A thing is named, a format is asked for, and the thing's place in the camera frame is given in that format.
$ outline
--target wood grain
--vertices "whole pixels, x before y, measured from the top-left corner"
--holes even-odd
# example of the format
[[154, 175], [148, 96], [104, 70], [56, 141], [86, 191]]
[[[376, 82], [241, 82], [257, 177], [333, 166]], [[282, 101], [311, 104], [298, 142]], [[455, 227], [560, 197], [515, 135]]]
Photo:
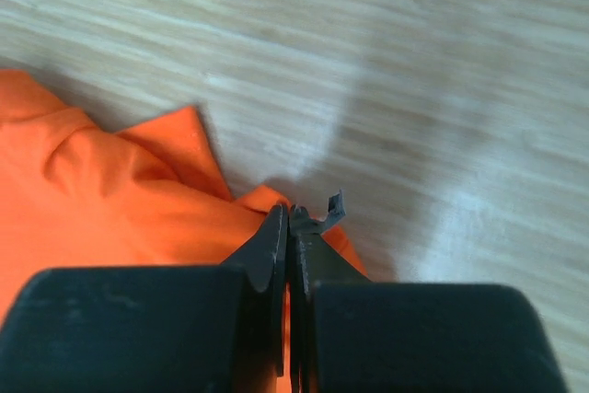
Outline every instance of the wood grain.
[[589, 391], [589, 0], [0, 0], [0, 61], [110, 130], [198, 106], [236, 194], [379, 280], [508, 283]]

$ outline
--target orange towel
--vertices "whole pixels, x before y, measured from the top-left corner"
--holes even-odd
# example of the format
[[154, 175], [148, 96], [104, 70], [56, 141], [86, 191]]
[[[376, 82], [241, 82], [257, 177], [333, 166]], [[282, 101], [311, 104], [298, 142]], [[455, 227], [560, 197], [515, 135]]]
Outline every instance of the orange towel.
[[[42, 269], [219, 263], [286, 202], [232, 198], [193, 108], [106, 133], [20, 71], [0, 71], [0, 153], [0, 321]], [[341, 229], [325, 239], [363, 269]]]

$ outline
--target light wood tabletop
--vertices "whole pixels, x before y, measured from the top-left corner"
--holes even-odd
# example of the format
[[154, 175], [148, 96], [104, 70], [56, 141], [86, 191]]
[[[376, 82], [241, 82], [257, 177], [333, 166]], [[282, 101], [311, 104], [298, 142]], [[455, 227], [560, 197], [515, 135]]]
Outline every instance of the light wood tabletop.
[[235, 195], [343, 188], [377, 280], [507, 283], [589, 391], [589, 0], [0, 0], [103, 127], [192, 104]]

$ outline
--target orange fabric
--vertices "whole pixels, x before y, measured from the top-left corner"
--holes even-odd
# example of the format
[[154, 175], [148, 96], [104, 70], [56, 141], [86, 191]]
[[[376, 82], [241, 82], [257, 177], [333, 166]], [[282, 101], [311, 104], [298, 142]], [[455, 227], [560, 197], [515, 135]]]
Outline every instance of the orange fabric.
[[[42, 269], [218, 263], [286, 202], [231, 197], [193, 108], [106, 133], [21, 71], [0, 71], [0, 153], [0, 320]], [[363, 269], [341, 229], [325, 238]]]

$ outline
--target folded cloth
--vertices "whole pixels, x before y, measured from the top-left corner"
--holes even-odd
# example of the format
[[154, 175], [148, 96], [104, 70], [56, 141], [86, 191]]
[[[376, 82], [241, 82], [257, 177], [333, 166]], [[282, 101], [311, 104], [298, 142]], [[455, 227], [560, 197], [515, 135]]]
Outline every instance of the folded cloth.
[[[0, 157], [0, 321], [38, 271], [216, 264], [288, 202], [232, 198], [192, 107], [106, 133], [22, 71], [0, 71]], [[339, 227], [324, 238], [364, 271]]]

